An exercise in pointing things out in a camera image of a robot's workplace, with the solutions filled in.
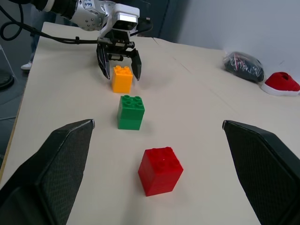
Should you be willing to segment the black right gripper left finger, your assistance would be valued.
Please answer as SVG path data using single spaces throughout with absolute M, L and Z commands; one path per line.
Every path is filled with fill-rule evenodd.
M 0 190 L 2 225 L 65 225 L 83 180 L 93 119 L 51 132 Z

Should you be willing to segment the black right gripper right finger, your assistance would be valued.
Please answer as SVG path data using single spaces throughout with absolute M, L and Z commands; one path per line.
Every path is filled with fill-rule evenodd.
M 300 160 L 272 132 L 225 120 L 239 182 L 262 225 L 300 223 Z

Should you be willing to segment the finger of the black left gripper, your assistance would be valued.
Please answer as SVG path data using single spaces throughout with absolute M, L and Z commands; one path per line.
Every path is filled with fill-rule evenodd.
M 134 76 L 139 81 L 141 77 L 141 71 L 142 71 L 142 62 L 140 59 L 139 52 L 136 49 L 133 49 L 129 52 L 129 58 L 131 59 L 131 68 L 133 71 Z
M 109 57 L 108 57 L 108 53 L 105 50 L 105 46 L 102 44 L 98 44 L 96 49 L 96 54 L 97 54 L 98 65 L 103 75 L 105 76 L 105 78 L 110 80 Z

